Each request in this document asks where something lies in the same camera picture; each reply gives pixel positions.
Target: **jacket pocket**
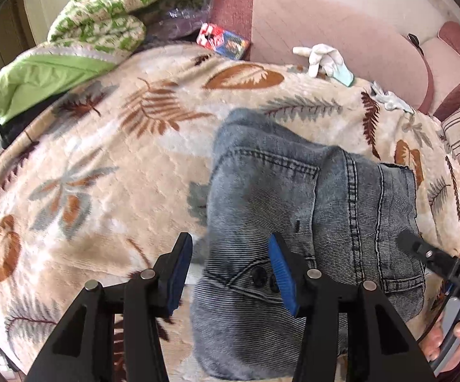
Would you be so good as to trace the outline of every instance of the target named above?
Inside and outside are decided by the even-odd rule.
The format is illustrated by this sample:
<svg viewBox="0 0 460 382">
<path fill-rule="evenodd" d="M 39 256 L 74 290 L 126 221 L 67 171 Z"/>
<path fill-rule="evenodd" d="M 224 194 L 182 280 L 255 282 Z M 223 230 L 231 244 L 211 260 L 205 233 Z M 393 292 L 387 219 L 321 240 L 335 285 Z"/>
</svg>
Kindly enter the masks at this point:
<svg viewBox="0 0 460 382">
<path fill-rule="evenodd" d="M 315 267 L 313 207 L 318 168 L 257 149 L 237 148 L 218 162 L 208 198 L 208 278 L 253 298 L 281 302 L 268 243 L 281 232 Z"/>
<path fill-rule="evenodd" d="M 407 228 L 419 234 L 416 184 L 412 171 L 406 167 L 381 164 L 381 200 L 378 205 L 376 248 L 381 287 L 403 320 L 415 317 L 422 309 L 424 265 L 400 250 L 397 234 Z"/>
</svg>

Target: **pink sofa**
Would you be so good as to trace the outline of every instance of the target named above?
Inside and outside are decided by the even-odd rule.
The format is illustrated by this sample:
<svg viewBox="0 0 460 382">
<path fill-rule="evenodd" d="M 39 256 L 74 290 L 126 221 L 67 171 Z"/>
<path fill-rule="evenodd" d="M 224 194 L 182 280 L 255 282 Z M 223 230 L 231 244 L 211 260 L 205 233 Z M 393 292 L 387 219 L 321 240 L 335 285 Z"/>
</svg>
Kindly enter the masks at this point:
<svg viewBox="0 0 460 382">
<path fill-rule="evenodd" d="M 460 101 L 456 23 L 418 50 L 386 22 L 329 0 L 215 0 L 210 20 L 251 38 L 252 61 L 307 66 L 292 47 L 326 43 L 338 48 L 356 76 L 377 80 L 423 113 L 444 105 L 447 115 Z"/>
</svg>

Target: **stitching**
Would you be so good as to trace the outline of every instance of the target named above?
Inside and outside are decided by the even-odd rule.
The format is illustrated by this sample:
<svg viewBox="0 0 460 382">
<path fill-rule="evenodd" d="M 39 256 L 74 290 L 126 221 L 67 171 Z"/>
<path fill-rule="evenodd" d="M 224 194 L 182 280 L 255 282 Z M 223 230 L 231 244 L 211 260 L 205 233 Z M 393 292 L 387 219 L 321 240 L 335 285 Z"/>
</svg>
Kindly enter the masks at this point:
<svg viewBox="0 0 460 382">
<path fill-rule="evenodd" d="M 350 225 L 350 238 L 351 238 L 351 242 L 352 242 L 352 255 L 354 256 L 354 273 L 355 273 L 355 277 L 356 277 L 356 285 L 359 284 L 359 274 L 358 274 L 358 271 L 357 271 L 357 264 L 358 264 L 358 260 L 356 258 L 356 251 L 355 251 L 355 235 L 353 234 L 353 231 L 352 231 L 352 207 L 351 207 L 351 203 L 352 203 L 352 197 L 353 197 L 353 194 L 352 194 L 352 191 L 351 191 L 351 185 L 350 185 L 350 166 L 349 166 L 349 157 L 348 157 L 348 154 L 343 151 L 343 154 L 345 156 L 345 160 L 346 160 L 346 177 L 347 177 L 347 181 L 348 181 L 348 186 L 347 186 L 347 192 L 348 192 L 348 196 L 349 196 L 349 225 Z"/>
<path fill-rule="evenodd" d="M 315 236 L 313 235 L 313 218 L 315 217 L 315 206 L 316 206 L 316 182 L 315 186 L 313 186 L 313 207 L 311 210 L 311 222 L 309 224 L 309 227 L 311 229 L 311 244 L 313 245 L 313 255 L 316 255 L 315 251 Z M 316 268 L 316 258 L 313 257 L 313 263 L 311 264 L 310 268 Z"/>
<path fill-rule="evenodd" d="M 385 282 L 384 293 L 400 293 L 415 290 L 419 287 L 425 286 L 424 275 L 423 277 L 410 278 L 408 281 L 397 281 L 394 279 Z"/>
<path fill-rule="evenodd" d="M 318 174 L 319 169 L 315 166 L 311 166 L 307 163 L 297 161 L 295 159 L 286 158 L 281 155 L 276 155 L 270 152 L 264 152 L 257 149 L 250 149 L 250 148 L 235 148 L 228 150 L 225 152 L 219 159 L 218 162 L 214 165 L 214 170 L 210 176 L 209 184 L 212 183 L 212 179 L 214 174 L 218 171 L 219 167 L 223 163 L 223 161 L 231 156 L 252 156 L 254 158 L 259 158 L 265 162 L 269 162 L 278 166 L 282 166 L 286 169 L 291 169 L 294 172 L 298 173 L 305 173 L 307 175 L 311 175 L 313 178 Z"/>
<path fill-rule="evenodd" d="M 350 162 L 351 164 L 351 170 L 352 170 L 352 186 L 351 186 L 351 194 L 349 195 L 349 204 L 351 208 L 351 215 L 350 215 L 350 235 L 352 236 L 352 241 L 353 244 L 356 243 L 359 249 L 359 260 L 356 264 L 356 268 L 359 267 L 359 273 L 360 273 L 360 278 L 361 281 L 364 281 L 366 279 L 364 275 L 364 270 L 362 267 L 362 245 L 361 245 L 361 237 L 359 235 L 359 224 L 357 220 L 357 200 L 359 199 L 358 196 L 358 190 L 357 190 L 357 184 L 359 183 L 359 180 L 357 179 L 357 168 L 356 168 L 356 163 L 352 157 L 345 152 L 345 156 L 347 158 L 347 163 Z"/>
<path fill-rule="evenodd" d="M 222 284 L 220 282 L 214 281 L 210 277 L 207 277 L 207 279 L 208 279 L 208 282 L 210 284 L 213 284 L 216 287 L 222 288 L 224 290 L 229 290 L 229 291 L 232 291 L 232 292 L 235 292 L 235 293 L 238 293 L 238 294 L 242 294 L 243 296 L 247 296 L 247 297 L 250 297 L 250 298 L 253 298 L 253 299 L 256 299 L 256 300 L 264 301 L 264 302 L 266 302 L 266 303 L 268 303 L 270 305 L 282 305 L 283 304 L 283 300 L 281 299 L 280 295 L 278 295 L 278 298 L 276 300 L 271 300 L 270 298 L 267 298 L 267 297 L 263 296 L 260 293 L 249 292 L 248 290 L 242 289 L 242 288 L 237 287 L 237 286 L 233 286 L 233 287 L 224 286 L 224 287 L 221 287 Z"/>
<path fill-rule="evenodd" d="M 380 260 L 380 251 L 379 251 L 379 231 L 380 231 L 380 219 L 382 217 L 382 200 L 384 199 L 384 173 L 380 165 L 378 166 L 380 172 L 380 199 L 379 207 L 377 213 L 377 233 L 375 234 L 375 252 L 377 253 L 377 265 L 379 269 L 379 277 L 382 288 L 385 288 L 384 276 L 382 273 L 382 266 Z"/>
<path fill-rule="evenodd" d="M 421 275 L 419 276 L 414 276 L 414 277 L 407 277 L 407 278 L 402 278 L 402 279 L 389 279 L 387 280 L 389 283 L 405 283 L 405 282 L 417 282 L 418 280 L 421 280 Z"/>
<path fill-rule="evenodd" d="M 304 257 L 304 260 L 306 261 L 314 261 L 315 257 Z M 256 259 L 251 261 L 246 267 L 244 267 L 240 272 L 238 272 L 236 275 L 231 277 L 229 280 L 223 280 L 222 284 L 224 284 L 226 287 L 230 287 L 233 285 L 233 283 L 239 279 L 241 276 L 243 276 L 248 270 L 250 270 L 252 267 L 262 265 L 262 264 L 268 264 L 271 262 L 271 259 L 269 257 L 264 258 L 264 259 Z M 213 275 L 215 278 L 216 277 L 221 277 L 220 275 L 216 275 L 213 273 L 208 273 L 208 275 Z"/>
</svg>

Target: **plastic bag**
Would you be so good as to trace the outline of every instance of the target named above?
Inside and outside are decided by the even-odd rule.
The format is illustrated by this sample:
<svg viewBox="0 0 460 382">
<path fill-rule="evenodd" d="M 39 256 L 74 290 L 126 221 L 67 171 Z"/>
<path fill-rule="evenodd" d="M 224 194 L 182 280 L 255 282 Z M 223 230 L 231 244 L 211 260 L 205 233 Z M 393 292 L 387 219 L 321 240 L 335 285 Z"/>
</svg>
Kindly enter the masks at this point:
<svg viewBox="0 0 460 382">
<path fill-rule="evenodd" d="M 153 12 L 137 14 L 147 26 L 144 43 L 179 40 L 198 32 L 207 22 L 212 4 L 213 0 L 163 0 Z"/>
</svg>

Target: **green blanket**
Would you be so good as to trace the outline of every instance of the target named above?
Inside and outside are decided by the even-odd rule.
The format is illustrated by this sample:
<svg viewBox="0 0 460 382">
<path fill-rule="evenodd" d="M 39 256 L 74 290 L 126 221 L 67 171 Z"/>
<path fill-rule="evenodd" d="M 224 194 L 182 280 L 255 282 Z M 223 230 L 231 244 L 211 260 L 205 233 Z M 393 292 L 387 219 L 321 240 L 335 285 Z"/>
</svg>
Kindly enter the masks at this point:
<svg viewBox="0 0 460 382">
<path fill-rule="evenodd" d="M 155 1 L 71 0 L 53 22 L 47 42 L 0 71 L 0 123 L 123 62 L 146 29 L 128 13 Z"/>
</svg>

